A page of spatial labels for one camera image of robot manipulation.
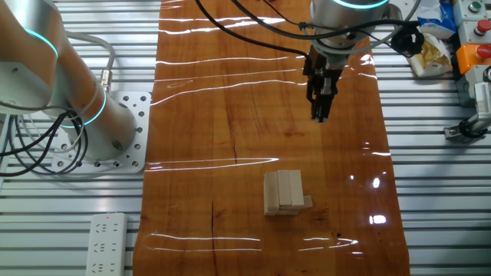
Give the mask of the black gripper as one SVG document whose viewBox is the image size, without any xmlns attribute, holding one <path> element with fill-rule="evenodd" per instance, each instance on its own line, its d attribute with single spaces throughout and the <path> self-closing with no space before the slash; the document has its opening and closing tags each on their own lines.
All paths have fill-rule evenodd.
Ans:
<svg viewBox="0 0 491 276">
<path fill-rule="evenodd" d="M 311 104 L 311 115 L 316 122 L 325 122 L 331 110 L 335 95 L 338 93 L 336 80 L 341 76 L 345 67 L 345 56 L 339 54 L 323 55 L 311 48 L 305 59 L 303 74 L 315 82 L 307 83 L 307 100 Z"/>
</svg>

